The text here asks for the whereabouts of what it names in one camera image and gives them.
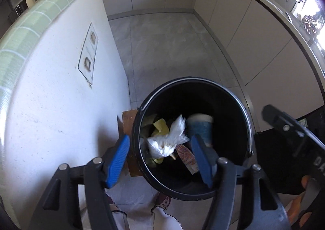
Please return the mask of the right hand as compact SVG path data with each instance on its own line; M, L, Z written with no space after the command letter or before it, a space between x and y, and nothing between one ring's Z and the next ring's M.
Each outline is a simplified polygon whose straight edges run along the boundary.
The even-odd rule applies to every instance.
M324 229L324 187L311 176L304 176L301 184L305 191L286 208L291 229Z

